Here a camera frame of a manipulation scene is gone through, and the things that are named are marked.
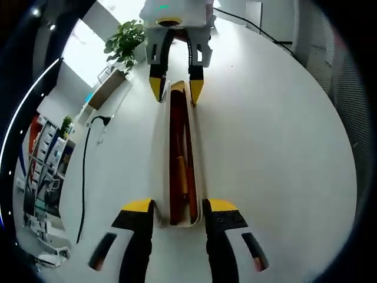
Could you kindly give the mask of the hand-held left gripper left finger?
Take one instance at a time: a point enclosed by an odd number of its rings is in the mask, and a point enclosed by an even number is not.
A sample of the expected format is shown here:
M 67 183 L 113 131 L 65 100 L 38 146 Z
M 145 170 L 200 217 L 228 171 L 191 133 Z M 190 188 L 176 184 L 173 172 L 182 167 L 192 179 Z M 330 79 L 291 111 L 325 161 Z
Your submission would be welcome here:
M 118 282 L 144 282 L 152 251 L 155 201 L 142 199 L 124 205 L 89 257 L 88 266 L 100 271 L 117 239 L 121 252 L 114 260 Z

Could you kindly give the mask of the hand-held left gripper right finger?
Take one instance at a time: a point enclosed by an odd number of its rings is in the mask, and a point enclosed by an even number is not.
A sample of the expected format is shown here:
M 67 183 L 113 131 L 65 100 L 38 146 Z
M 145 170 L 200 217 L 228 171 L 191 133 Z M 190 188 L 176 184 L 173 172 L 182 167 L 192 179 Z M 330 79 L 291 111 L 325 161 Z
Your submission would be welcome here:
M 269 260 L 238 208 L 223 199 L 204 199 L 206 251 L 213 282 L 252 282 Z

